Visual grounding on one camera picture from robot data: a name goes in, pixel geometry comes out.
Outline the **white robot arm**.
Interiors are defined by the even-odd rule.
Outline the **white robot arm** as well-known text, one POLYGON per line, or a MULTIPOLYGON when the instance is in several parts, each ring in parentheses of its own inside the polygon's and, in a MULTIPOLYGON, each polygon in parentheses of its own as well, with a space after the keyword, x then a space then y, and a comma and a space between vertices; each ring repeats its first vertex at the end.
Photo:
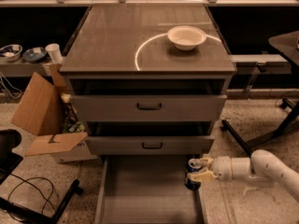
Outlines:
POLYGON ((194 168, 193 172, 187 173, 187 178, 192 182, 239 179, 262 188, 278 183, 299 202, 299 174, 269 151, 258 149, 246 158, 219 156, 215 159, 190 159, 189 165, 194 168))

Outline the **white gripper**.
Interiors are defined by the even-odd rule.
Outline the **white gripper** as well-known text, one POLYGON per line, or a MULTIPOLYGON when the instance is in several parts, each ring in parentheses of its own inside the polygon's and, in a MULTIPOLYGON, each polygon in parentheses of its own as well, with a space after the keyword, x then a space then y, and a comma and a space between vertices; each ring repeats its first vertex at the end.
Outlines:
POLYGON ((219 181, 231 181, 233 179, 232 173, 232 159, 228 156, 220 156, 214 160, 208 156, 203 156, 200 159, 203 169, 198 172, 188 173, 187 177, 196 183, 211 182, 214 179, 219 181))

